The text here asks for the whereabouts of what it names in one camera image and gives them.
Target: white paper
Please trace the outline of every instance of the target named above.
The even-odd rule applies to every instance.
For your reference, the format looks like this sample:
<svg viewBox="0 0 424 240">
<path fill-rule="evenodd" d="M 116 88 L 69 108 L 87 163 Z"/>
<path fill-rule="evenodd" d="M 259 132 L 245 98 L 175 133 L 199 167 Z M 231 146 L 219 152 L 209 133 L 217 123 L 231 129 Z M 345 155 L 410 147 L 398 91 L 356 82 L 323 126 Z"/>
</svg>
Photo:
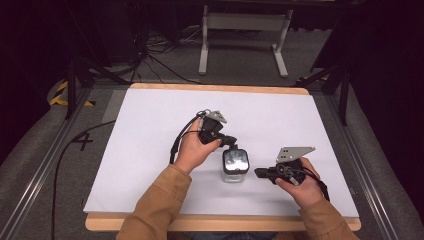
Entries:
<svg viewBox="0 0 424 240">
<path fill-rule="evenodd" d="M 250 170 L 243 183 L 224 183 L 219 148 L 196 168 L 181 214 L 298 216 L 292 197 L 254 173 L 275 166 L 281 147 L 313 146 L 306 155 L 344 217 L 358 217 L 312 96 L 129 89 L 106 147 L 85 212 L 130 213 L 168 165 L 181 129 L 200 110 L 219 110 L 222 133 L 237 138 Z"/>
</svg>

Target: brown jacket sleeve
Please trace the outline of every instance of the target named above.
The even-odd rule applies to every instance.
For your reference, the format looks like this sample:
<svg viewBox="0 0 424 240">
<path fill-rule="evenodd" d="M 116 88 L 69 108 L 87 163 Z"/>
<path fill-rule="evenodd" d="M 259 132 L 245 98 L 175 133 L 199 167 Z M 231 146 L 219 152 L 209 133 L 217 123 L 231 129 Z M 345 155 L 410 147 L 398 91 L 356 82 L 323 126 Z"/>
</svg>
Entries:
<svg viewBox="0 0 424 240">
<path fill-rule="evenodd" d="M 337 209 L 325 199 L 299 212 L 311 239 L 358 239 Z"/>
<path fill-rule="evenodd" d="M 138 201 L 133 213 L 125 218 L 116 239 L 165 240 L 168 226 L 180 212 L 191 184 L 191 177 L 169 165 Z"/>
</svg>

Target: gray metal bar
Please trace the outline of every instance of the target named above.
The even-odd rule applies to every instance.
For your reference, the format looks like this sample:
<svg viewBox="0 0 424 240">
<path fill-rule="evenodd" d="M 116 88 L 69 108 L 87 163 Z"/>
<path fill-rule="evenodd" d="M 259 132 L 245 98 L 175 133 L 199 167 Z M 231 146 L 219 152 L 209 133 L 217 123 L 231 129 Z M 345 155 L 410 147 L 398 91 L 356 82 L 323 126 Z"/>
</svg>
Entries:
<svg viewBox="0 0 424 240">
<path fill-rule="evenodd" d="M 338 106 L 333 96 L 326 96 L 327 104 L 330 106 L 331 113 L 337 121 L 337 126 L 343 135 L 349 152 L 353 158 L 352 165 L 355 169 L 355 173 L 358 176 L 359 182 L 361 183 L 362 189 L 364 190 L 365 196 L 368 200 L 368 204 L 373 211 L 374 217 L 377 221 L 378 227 L 383 234 L 384 239 L 397 240 L 399 239 L 393 225 L 387 215 L 387 212 L 381 202 L 380 195 L 378 194 L 372 178 L 368 174 L 367 168 L 359 155 L 358 149 L 355 146 L 355 142 L 349 132 L 349 129 L 343 126 L 340 118 L 338 117 Z"/>
<path fill-rule="evenodd" d="M 69 133 L 69 130 L 78 115 L 78 112 L 84 106 L 84 103 L 88 100 L 88 97 L 91 93 L 91 89 L 83 88 L 81 90 L 80 96 L 77 101 L 77 107 L 74 114 L 68 119 L 65 120 L 62 126 L 60 127 L 51 147 L 47 151 L 43 161 L 37 169 L 37 172 L 34 174 L 32 180 L 28 184 L 24 194 L 21 197 L 21 200 L 15 207 L 12 215 L 7 221 L 5 227 L 3 228 L 0 234 L 0 240 L 13 239 L 16 233 L 19 230 L 22 222 L 25 220 L 26 215 L 31 209 L 32 204 L 34 203 L 38 193 L 40 192 L 47 176 L 50 173 L 50 170 L 57 162 L 58 156 L 64 147 L 64 140 Z"/>
</svg>

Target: silver metal plate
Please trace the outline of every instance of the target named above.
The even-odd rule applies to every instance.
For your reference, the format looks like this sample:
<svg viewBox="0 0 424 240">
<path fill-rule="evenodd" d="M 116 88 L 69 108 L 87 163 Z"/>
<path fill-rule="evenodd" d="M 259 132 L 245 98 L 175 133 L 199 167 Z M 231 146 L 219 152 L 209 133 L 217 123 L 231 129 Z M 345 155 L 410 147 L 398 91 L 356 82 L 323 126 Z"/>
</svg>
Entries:
<svg viewBox="0 0 424 240">
<path fill-rule="evenodd" d="M 208 114 L 206 114 L 206 117 L 212 118 L 214 120 L 217 120 L 219 122 L 227 123 L 227 120 L 225 120 L 224 116 L 219 111 L 213 111 Z"/>
<path fill-rule="evenodd" d="M 278 153 L 277 163 L 291 162 L 315 150 L 315 147 L 283 147 Z"/>
</svg>

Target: hand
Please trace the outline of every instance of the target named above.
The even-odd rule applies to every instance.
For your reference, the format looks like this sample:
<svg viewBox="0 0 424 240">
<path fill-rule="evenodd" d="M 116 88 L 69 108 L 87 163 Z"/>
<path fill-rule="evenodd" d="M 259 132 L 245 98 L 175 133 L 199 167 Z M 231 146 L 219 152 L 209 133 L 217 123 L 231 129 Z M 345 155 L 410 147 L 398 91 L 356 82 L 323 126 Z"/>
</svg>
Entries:
<svg viewBox="0 0 424 240">
<path fill-rule="evenodd" d="M 303 167 L 311 170 L 318 179 L 320 178 L 319 174 L 309 162 L 309 159 L 304 157 L 300 157 L 299 159 L 302 162 Z M 277 178 L 275 183 L 282 189 L 286 190 L 294 198 L 300 208 L 311 206 L 324 197 L 318 183 L 309 176 L 306 176 L 303 183 L 299 186 L 288 183 L 281 178 Z"/>
<path fill-rule="evenodd" d="M 200 166 L 209 154 L 215 151 L 221 145 L 221 139 L 204 145 L 200 142 L 199 129 L 200 119 L 196 119 L 181 141 L 177 160 L 174 165 L 186 173 L 190 173 L 194 168 Z"/>
</svg>

